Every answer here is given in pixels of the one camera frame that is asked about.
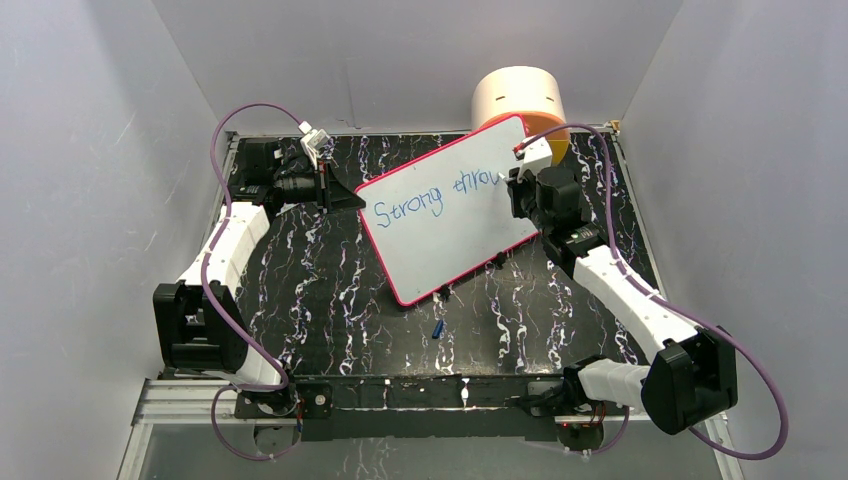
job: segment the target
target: black bracket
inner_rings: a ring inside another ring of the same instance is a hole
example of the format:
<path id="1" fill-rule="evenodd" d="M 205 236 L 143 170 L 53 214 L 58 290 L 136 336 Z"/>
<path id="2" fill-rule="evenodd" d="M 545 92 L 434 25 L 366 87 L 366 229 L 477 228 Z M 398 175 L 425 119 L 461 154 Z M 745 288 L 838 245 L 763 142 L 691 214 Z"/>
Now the black bracket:
<path id="1" fill-rule="evenodd" d="M 560 425 L 557 427 L 557 437 L 560 443 L 571 451 L 597 450 L 604 442 L 604 424 L 598 422 L 593 425 L 587 423 Z"/>
<path id="2" fill-rule="evenodd" d="M 294 389 L 286 388 L 275 392 L 243 391 L 236 400 L 235 417 L 241 419 L 256 418 L 294 418 L 300 414 L 306 419 L 329 418 L 333 412 L 333 387 L 326 382 L 298 382 Z M 274 412 L 269 414 L 259 407 L 267 405 Z"/>
<path id="3" fill-rule="evenodd" d="M 732 345 L 704 329 L 665 344 L 642 387 L 642 404 L 660 430 L 674 435 L 736 405 Z"/>
<path id="4" fill-rule="evenodd" d="M 559 382 L 530 382 L 527 384 L 527 395 L 512 399 L 511 403 L 534 417 L 572 415 L 580 413 L 578 407 L 586 404 L 595 407 L 602 402 L 586 397 L 577 374 L 587 365 L 604 358 L 606 357 L 603 355 L 593 355 L 565 367 L 562 371 L 562 381 Z"/>
<path id="5" fill-rule="evenodd" d="M 224 310 L 244 328 L 230 290 L 210 284 Z M 163 283 L 153 292 L 153 313 L 162 360 L 172 368 L 235 372 L 247 357 L 247 344 L 212 307 L 200 286 Z"/>
<path id="6" fill-rule="evenodd" d="M 496 269 L 503 270 L 504 265 L 506 265 L 506 254 L 504 252 L 498 252 L 495 258 L 492 259 L 492 264 Z"/>
<path id="7" fill-rule="evenodd" d="M 328 163 L 320 160 L 318 168 L 313 169 L 299 145 L 292 155 L 280 160 L 278 151 L 282 148 L 278 139 L 247 139 L 239 144 L 239 168 L 229 182 L 233 200 L 263 205 L 269 222 L 287 203 L 314 202 L 323 213 L 365 207 L 365 201 L 339 181 Z"/>
<path id="8" fill-rule="evenodd" d="M 436 290 L 436 294 L 443 302 L 447 303 L 447 301 L 450 300 L 450 286 L 447 284 L 442 285 L 438 290 Z"/>
<path id="9" fill-rule="evenodd" d="M 573 277 L 577 258 L 607 243 L 606 234 L 589 223 L 591 209 L 580 182 L 567 167 L 543 168 L 538 175 L 510 170 L 507 190 L 512 216 L 528 218 L 541 234 L 545 255 Z"/>

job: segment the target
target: metal frame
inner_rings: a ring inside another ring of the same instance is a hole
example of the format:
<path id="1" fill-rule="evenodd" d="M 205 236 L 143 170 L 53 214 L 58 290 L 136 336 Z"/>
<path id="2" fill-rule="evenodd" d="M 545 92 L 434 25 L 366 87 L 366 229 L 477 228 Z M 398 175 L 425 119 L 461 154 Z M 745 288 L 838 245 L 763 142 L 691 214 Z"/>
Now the metal frame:
<path id="1" fill-rule="evenodd" d="M 632 188 L 630 173 L 627 168 L 627 161 L 624 156 L 624 151 L 619 143 L 618 132 L 603 125 L 599 131 L 611 133 L 613 139 L 613 147 L 619 159 L 621 171 L 624 174 L 624 182 L 630 193 L 631 203 L 636 214 L 636 220 L 639 229 L 642 233 L 642 239 L 645 242 L 645 247 L 648 252 L 648 258 L 651 262 L 651 267 L 654 270 L 654 275 L 657 279 L 658 287 L 661 293 L 665 294 L 662 280 L 657 269 L 653 250 L 645 230 L 641 212 L 639 210 L 636 197 Z M 385 135 L 380 133 L 368 133 L 369 135 Z M 235 154 L 238 148 L 238 142 L 241 137 L 238 134 L 233 134 L 229 139 L 227 147 L 227 155 L 224 160 L 224 171 L 229 172 L 232 169 L 235 161 Z M 204 236 L 205 242 L 209 235 L 212 234 L 212 229 L 215 226 L 219 215 L 217 205 L 223 198 L 223 190 L 220 186 L 217 187 L 215 195 L 215 205 L 210 212 L 209 229 Z M 136 409 L 133 418 L 133 427 L 130 433 L 130 438 L 127 443 L 127 448 L 124 453 L 124 458 L 121 463 L 121 469 L 118 473 L 118 480 L 136 480 L 140 477 L 144 460 L 147 454 L 147 449 L 150 443 L 150 438 L 153 433 L 153 428 L 157 424 L 210 424 L 211 425 L 211 405 L 212 397 L 215 392 L 222 386 L 228 385 L 228 382 L 222 380 L 202 380 L 202 379 L 177 379 L 177 380 L 148 380 L 145 382 L 142 390 L 142 395 L 139 400 L 138 408 Z M 247 425 L 272 425 L 272 426 L 295 426 L 294 419 L 255 419 L 243 420 L 235 418 L 236 408 L 236 393 L 226 392 L 221 395 L 218 402 L 216 419 L 219 424 L 247 424 Z M 621 422 L 624 417 L 620 415 L 609 416 L 607 421 Z M 577 423 L 586 422 L 585 417 L 579 416 L 558 416 L 554 418 L 558 423 Z M 650 421 L 650 418 L 645 413 L 637 413 L 631 415 L 630 421 L 644 422 Z M 706 422 L 707 433 L 709 437 L 723 445 L 732 448 L 732 441 L 727 430 L 727 416 L 722 413 Z M 733 457 L 715 452 L 716 463 L 718 464 L 721 476 L 725 480 L 742 480 L 742 470 L 739 461 Z"/>

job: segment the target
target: black table surface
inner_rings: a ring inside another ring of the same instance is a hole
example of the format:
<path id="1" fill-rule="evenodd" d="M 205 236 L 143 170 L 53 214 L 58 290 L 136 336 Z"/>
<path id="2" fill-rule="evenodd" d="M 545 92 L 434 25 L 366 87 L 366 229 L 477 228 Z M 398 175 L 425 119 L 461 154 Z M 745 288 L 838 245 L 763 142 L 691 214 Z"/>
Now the black table surface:
<path id="1" fill-rule="evenodd" d="M 322 153 L 353 189 L 456 138 L 338 136 Z M 603 226 L 600 149 L 588 134 L 573 133 L 571 140 L 563 164 L 579 172 L 593 222 Z M 633 269 L 656 284 L 613 160 L 616 242 Z M 509 252 L 502 268 L 487 264 L 451 290 L 446 303 L 399 306 L 359 216 L 323 216 L 301 205 L 282 213 L 257 245 L 237 300 L 254 338 L 296 375 L 527 375 L 553 373 L 594 354 L 646 363 L 623 326 L 548 262 L 538 240 Z M 434 340 L 438 319 L 445 327 Z"/>

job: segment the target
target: blue handwriting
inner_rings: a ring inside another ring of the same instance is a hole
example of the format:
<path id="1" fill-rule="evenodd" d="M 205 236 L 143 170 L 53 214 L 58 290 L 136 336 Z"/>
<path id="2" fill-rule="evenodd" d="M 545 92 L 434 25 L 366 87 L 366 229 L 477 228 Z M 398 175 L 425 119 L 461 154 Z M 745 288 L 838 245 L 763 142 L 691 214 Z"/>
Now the blue handwriting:
<path id="1" fill-rule="evenodd" d="M 429 210 L 434 217 L 438 217 L 445 210 L 445 203 L 442 201 L 442 192 L 438 188 L 431 188 L 425 193 L 412 197 L 409 200 L 392 205 L 392 208 L 386 206 L 386 202 L 377 202 L 374 204 L 374 214 L 378 217 L 385 217 L 385 223 L 377 222 L 377 225 L 383 228 L 389 228 L 392 224 L 392 219 L 400 220 L 401 218 L 411 215 L 412 213 Z"/>
<path id="2" fill-rule="evenodd" d="M 453 183 L 453 189 L 467 194 L 479 190 L 482 185 L 497 185 L 501 177 L 497 173 L 476 170 L 474 172 L 459 171 L 460 178 Z"/>

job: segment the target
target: white connector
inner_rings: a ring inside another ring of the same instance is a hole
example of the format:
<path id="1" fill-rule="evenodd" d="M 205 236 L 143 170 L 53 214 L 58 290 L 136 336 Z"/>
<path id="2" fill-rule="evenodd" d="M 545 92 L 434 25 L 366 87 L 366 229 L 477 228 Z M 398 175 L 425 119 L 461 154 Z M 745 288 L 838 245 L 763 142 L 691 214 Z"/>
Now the white connector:
<path id="1" fill-rule="evenodd" d="M 330 141 L 330 136 L 324 129 L 312 128 L 309 122 L 302 122 L 297 128 L 303 133 L 303 137 L 300 139 L 300 145 L 303 147 L 306 156 L 309 157 L 309 161 L 312 162 L 312 168 L 317 170 L 318 150 Z"/>
<path id="2" fill-rule="evenodd" d="M 587 365 L 577 372 L 580 385 L 591 400 L 606 400 L 644 411 L 642 381 L 651 367 L 615 363 L 605 358 Z"/>
<path id="3" fill-rule="evenodd" d="M 533 175 L 538 175 L 545 168 L 550 167 L 554 159 L 554 153 L 547 140 L 540 138 L 531 143 L 527 147 L 516 152 L 516 155 L 521 158 L 521 165 L 518 169 L 518 183 L 524 181 L 524 172 L 529 170 Z"/>

